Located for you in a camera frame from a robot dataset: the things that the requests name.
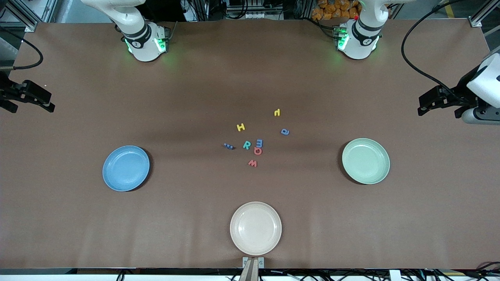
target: green plate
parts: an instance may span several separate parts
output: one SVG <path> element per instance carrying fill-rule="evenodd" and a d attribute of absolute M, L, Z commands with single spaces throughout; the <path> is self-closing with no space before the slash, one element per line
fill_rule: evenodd
<path fill-rule="evenodd" d="M 349 142 L 342 152 L 342 164 L 351 178 L 366 185 L 380 183 L 391 167 L 387 151 L 369 138 Z"/>

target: metal frame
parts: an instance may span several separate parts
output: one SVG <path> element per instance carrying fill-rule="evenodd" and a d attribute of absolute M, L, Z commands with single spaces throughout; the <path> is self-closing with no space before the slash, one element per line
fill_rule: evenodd
<path fill-rule="evenodd" d="M 52 17 L 54 16 L 56 5 L 58 4 L 58 0 L 48 0 L 47 5 L 45 6 L 45 10 L 41 15 L 41 21 L 44 23 L 51 23 Z"/>
<path fill-rule="evenodd" d="M 34 32 L 37 24 L 42 22 L 42 19 L 21 0 L 8 0 L 5 8 L 24 24 L 25 32 Z"/>
<path fill-rule="evenodd" d="M 498 5 L 500 5 L 500 0 L 488 0 L 486 1 L 477 12 L 468 17 L 470 26 L 473 28 L 480 28 L 483 25 L 481 21 L 486 18 Z"/>

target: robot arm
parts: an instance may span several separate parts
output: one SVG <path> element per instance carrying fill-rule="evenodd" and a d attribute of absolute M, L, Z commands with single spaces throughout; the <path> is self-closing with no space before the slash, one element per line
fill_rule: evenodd
<path fill-rule="evenodd" d="M 167 51 L 166 30 L 153 22 L 145 22 L 135 6 L 146 0 L 81 0 L 85 5 L 106 14 L 120 29 L 128 51 L 141 62 L 150 62 Z"/>
<path fill-rule="evenodd" d="M 438 85 L 421 95 L 418 115 L 460 106 L 455 118 L 468 124 L 500 125 L 500 54 L 494 53 L 464 75 L 451 92 Z"/>
<path fill-rule="evenodd" d="M 365 59 L 375 50 L 379 34 L 389 11 L 385 4 L 404 4 L 415 0 L 360 0 L 363 6 L 358 19 L 350 19 L 340 27 L 346 32 L 337 43 L 339 51 L 355 60 Z"/>

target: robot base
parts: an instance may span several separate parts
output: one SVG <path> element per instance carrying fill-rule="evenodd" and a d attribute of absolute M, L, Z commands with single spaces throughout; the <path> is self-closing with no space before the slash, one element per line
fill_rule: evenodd
<path fill-rule="evenodd" d="M 345 35 L 343 40 L 339 40 L 337 48 L 339 51 L 343 52 L 351 59 L 362 60 L 367 58 L 370 53 L 375 50 L 379 37 L 373 40 L 369 45 L 361 45 L 360 41 L 358 41 L 358 39 L 350 34 L 350 32 L 353 30 L 353 24 L 355 23 L 356 21 L 354 19 L 350 19 L 340 25 L 341 28 L 345 28 L 345 30 L 347 30 L 347 34 Z"/>
<path fill-rule="evenodd" d="M 169 43 L 166 38 L 170 35 L 170 28 L 158 26 L 154 22 L 148 22 L 147 25 L 151 27 L 151 37 L 144 43 L 142 48 L 134 48 L 127 42 L 128 51 L 141 62 L 153 61 L 161 54 L 166 53 Z"/>

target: table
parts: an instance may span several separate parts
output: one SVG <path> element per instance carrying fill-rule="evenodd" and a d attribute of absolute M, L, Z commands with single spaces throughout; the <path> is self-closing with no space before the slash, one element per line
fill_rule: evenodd
<path fill-rule="evenodd" d="M 26 38 L 43 64 L 10 78 L 52 92 L 55 112 L 0 112 L 1 267 L 238 267 L 245 254 L 229 223 L 251 201 L 283 224 L 270 268 L 498 260 L 500 128 L 465 124 L 451 108 L 417 115 L 435 85 L 400 54 L 414 22 L 388 21 L 361 61 L 306 21 L 179 23 L 169 53 L 150 63 L 111 24 L 40 24 Z M 426 20 L 407 42 L 409 59 L 449 86 L 487 52 L 466 19 Z M 24 45 L 16 64 L 35 60 Z M 341 167 L 343 147 L 361 137 L 390 156 L 379 184 Z M 257 159 L 221 147 L 256 139 Z M 102 165 L 124 145 L 144 148 L 152 171 L 120 193 Z"/>

